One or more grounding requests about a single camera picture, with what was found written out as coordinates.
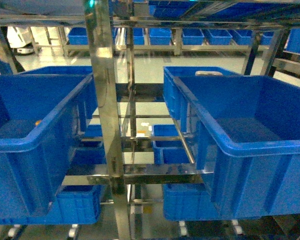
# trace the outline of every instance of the stainless steel rack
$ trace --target stainless steel rack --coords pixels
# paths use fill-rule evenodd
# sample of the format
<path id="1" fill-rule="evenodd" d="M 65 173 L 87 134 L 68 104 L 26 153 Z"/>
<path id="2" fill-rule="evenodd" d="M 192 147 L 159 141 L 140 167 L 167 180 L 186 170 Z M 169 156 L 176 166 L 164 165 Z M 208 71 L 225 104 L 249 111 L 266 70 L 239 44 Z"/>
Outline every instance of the stainless steel rack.
<path id="1" fill-rule="evenodd" d="M 130 226 L 129 207 L 133 204 L 142 204 L 146 200 L 140 199 L 140 184 L 164 184 L 164 183 L 201 183 L 200 171 L 194 167 L 193 157 L 185 144 L 184 137 L 180 139 L 184 143 L 187 155 L 192 163 L 176 165 L 175 169 L 167 174 L 167 165 L 154 164 L 124 164 L 123 151 L 142 152 L 150 150 L 150 141 L 153 137 L 136 137 L 136 102 L 162 101 L 162 84 L 137 84 L 135 82 L 134 52 L 139 50 L 133 43 L 133 28 L 210 28 L 210 29 L 251 29 L 254 30 L 250 46 L 245 47 L 247 56 L 242 68 L 244 75 L 249 75 L 261 41 L 262 31 L 275 30 L 269 50 L 265 56 L 262 75 L 273 76 L 275 71 L 300 76 L 300 54 L 283 52 L 288 39 L 290 28 L 300 27 L 300 11 L 291 13 L 289 10 L 300 8 L 300 0 L 201 0 L 193 8 L 202 3 L 208 3 L 200 12 L 201 16 L 188 11 L 178 19 L 156 18 L 148 15 L 146 3 L 133 4 L 131 0 L 121 1 L 118 4 L 120 14 L 110 16 L 108 0 L 82 0 L 84 15 L 40 15 L 40 14 L 0 14 L 0 26 L 85 26 L 88 35 L 88 50 L 90 52 L 93 69 L 97 101 L 99 105 L 99 118 L 102 126 L 103 142 L 107 164 L 98 168 L 76 167 L 69 170 L 64 179 L 64 185 L 96 185 L 109 184 L 112 192 L 112 201 L 118 236 L 122 240 L 132 238 Z M 276 3 L 287 4 L 279 6 L 269 12 L 261 12 L 244 19 L 216 19 L 207 20 L 207 16 L 224 10 L 236 3 Z M 283 13 L 282 17 L 271 18 L 273 13 Z M 124 49 L 118 46 L 118 50 L 126 51 L 128 83 L 116 85 L 115 67 L 113 60 L 112 27 L 127 28 L 127 44 Z M 0 71 L 14 74 L 16 68 L 11 61 L 7 43 L 0 31 Z M 118 113 L 117 95 L 122 102 L 129 103 L 129 119 L 131 132 L 129 137 L 121 136 L 120 115 Z M 175 140 L 176 137 L 157 137 L 156 140 Z M 84 139 L 85 142 L 93 142 L 100 139 Z M 130 193 L 134 188 L 134 200 Z"/>
<path id="2" fill-rule="evenodd" d="M 151 45 L 149 30 L 144 28 L 144 45 L 135 45 L 134 52 L 173 52 L 175 56 L 179 56 L 182 52 L 246 52 L 249 49 L 248 45 L 238 45 L 234 40 L 229 45 L 209 45 L 204 41 L 202 45 L 183 45 L 182 44 L 182 28 L 174 28 L 171 45 Z M 125 52 L 127 50 L 125 40 L 126 28 L 121 28 L 116 36 L 114 49 L 116 52 Z M 60 34 L 60 43 L 66 57 L 73 52 L 89 51 L 88 45 L 72 45 L 65 38 L 65 35 Z M 268 45 L 260 45 L 258 51 L 262 52 L 268 49 Z"/>

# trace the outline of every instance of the horizontal metal bar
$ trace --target horizontal metal bar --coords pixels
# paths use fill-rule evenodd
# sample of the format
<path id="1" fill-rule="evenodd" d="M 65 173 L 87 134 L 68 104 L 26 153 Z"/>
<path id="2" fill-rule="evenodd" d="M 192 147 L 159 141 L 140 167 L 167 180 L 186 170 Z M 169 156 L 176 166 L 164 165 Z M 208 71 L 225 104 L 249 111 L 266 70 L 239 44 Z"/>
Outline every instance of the horizontal metal bar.
<path id="1" fill-rule="evenodd" d="M 86 137 L 82 140 L 82 147 L 98 147 L 99 142 L 102 141 L 101 136 Z M 152 141 L 178 141 L 179 136 L 145 136 L 145 137 L 131 137 L 122 136 L 122 151 L 123 152 L 153 152 Z"/>
<path id="2" fill-rule="evenodd" d="M 258 48 L 258 51 L 264 51 L 267 46 L 261 45 Z M 68 51 L 89 51 L 87 45 L 66 45 L 64 47 Z M 116 45 L 116 51 L 125 51 L 127 49 L 126 45 Z M 159 52 L 171 52 L 176 49 L 174 45 L 135 45 L 135 51 L 159 51 Z M 222 51 L 222 52 L 245 52 L 248 50 L 248 46 L 245 45 L 182 45 L 182 51 L 194 51 L 194 52 L 210 52 L 210 51 Z"/>
<path id="3" fill-rule="evenodd" d="M 122 136 L 121 141 L 123 142 L 149 142 L 149 141 L 178 141 L 179 136 Z M 83 142 L 100 142 L 103 141 L 102 136 L 95 137 L 84 137 Z"/>
<path id="4" fill-rule="evenodd" d="M 202 172 L 195 164 L 125 164 L 124 183 L 128 184 L 184 184 L 202 183 Z M 106 164 L 74 165 L 67 172 L 62 185 L 84 186 L 109 184 Z"/>
<path id="5" fill-rule="evenodd" d="M 92 115 L 93 119 L 99 119 L 99 115 Z M 119 118 L 124 119 L 124 118 L 130 118 L 130 115 L 119 115 Z M 136 115 L 136 119 L 170 119 L 170 115 Z"/>
<path id="6" fill-rule="evenodd" d="M 127 49 L 126 45 L 116 45 L 116 51 L 125 51 Z M 134 51 L 161 51 L 161 52 L 171 52 L 176 49 L 174 45 L 135 45 Z"/>
<path id="7" fill-rule="evenodd" d="M 45 15 L 21 15 L 21 14 L 0 14 L 0 20 L 9 21 L 0 22 L 0 26 L 31 26 L 40 27 L 46 25 L 49 27 L 60 26 L 84 26 L 83 16 L 45 16 Z M 152 16 L 131 16 L 131 17 L 113 17 L 115 27 L 135 27 L 135 28 L 209 28 L 209 29 L 252 29 L 252 30 L 274 30 L 283 28 L 300 27 L 300 18 L 290 19 L 272 19 L 259 21 L 246 19 L 246 21 L 215 20 L 207 21 L 204 17 L 193 18 L 170 18 L 160 19 Z"/>
<path id="8" fill-rule="evenodd" d="M 164 200 L 162 198 L 152 198 L 152 199 L 133 199 L 128 202 L 129 205 L 153 205 L 153 204 L 162 204 Z M 114 201 L 109 199 L 107 201 L 101 202 L 101 205 L 111 205 Z"/>
<path id="9" fill-rule="evenodd" d="M 300 76 L 300 62 L 276 58 L 273 61 L 273 66 L 276 67 L 277 71 L 284 70 Z"/>
<path id="10" fill-rule="evenodd" d="M 220 52 L 228 52 L 228 51 L 238 51 L 238 52 L 246 52 L 248 51 L 249 46 L 247 45 L 183 45 L 182 51 L 197 51 L 197 52 L 209 52 L 209 51 L 220 51 Z M 258 48 L 258 51 L 264 51 L 267 49 L 267 46 L 261 45 Z"/>
<path id="11" fill-rule="evenodd" d="M 283 51 L 281 58 L 300 63 L 300 53 Z"/>
<path id="12" fill-rule="evenodd" d="M 125 166 L 125 184 L 202 183 L 195 164 L 130 164 Z"/>

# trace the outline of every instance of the floor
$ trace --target floor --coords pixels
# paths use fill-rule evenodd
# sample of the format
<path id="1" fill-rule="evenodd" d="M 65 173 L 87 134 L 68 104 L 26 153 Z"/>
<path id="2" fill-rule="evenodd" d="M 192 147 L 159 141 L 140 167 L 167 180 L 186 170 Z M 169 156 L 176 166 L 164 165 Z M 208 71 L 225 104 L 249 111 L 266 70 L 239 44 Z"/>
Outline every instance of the floor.
<path id="1" fill-rule="evenodd" d="M 66 58 L 62 55 L 61 49 L 43 48 L 39 56 L 27 55 L 17 56 L 19 62 L 26 70 L 32 70 L 45 66 L 64 65 L 90 65 L 90 58 L 87 52 L 75 53 L 72 57 Z M 127 83 L 127 63 L 125 55 L 120 53 L 114 59 L 116 66 L 116 81 Z M 163 66 L 219 66 L 231 71 L 240 73 L 244 63 L 244 54 L 226 52 L 203 52 L 186 53 L 182 56 L 173 56 L 172 53 L 165 53 L 163 56 L 156 53 L 145 52 L 135 56 L 135 81 L 136 83 L 162 83 Z M 258 56 L 255 60 L 252 74 L 258 75 L 261 71 L 263 60 Z M 277 72 L 275 77 L 285 82 L 291 82 L 300 86 L 300 80 Z M 165 103 L 137 103 L 137 114 L 168 115 Z M 120 103 L 121 114 L 125 114 L 127 104 Z M 137 129 L 151 133 L 154 124 L 172 124 L 171 119 L 137 119 Z M 131 161 L 131 153 L 125 155 L 125 162 Z M 153 163 L 152 153 L 137 153 L 136 163 Z M 143 191 L 147 192 L 148 198 L 161 198 L 162 190 L 160 185 L 148 185 Z M 142 215 L 142 237 L 143 238 L 167 238 L 178 237 L 179 228 L 177 222 L 167 221 L 163 217 L 162 204 L 154 204 L 146 214 Z M 28 226 L 20 240 L 64 240 L 67 238 L 70 225 L 39 225 Z M 112 205 L 103 205 L 100 221 L 94 225 L 82 227 L 79 240 L 90 239 L 116 239 L 114 210 Z"/>

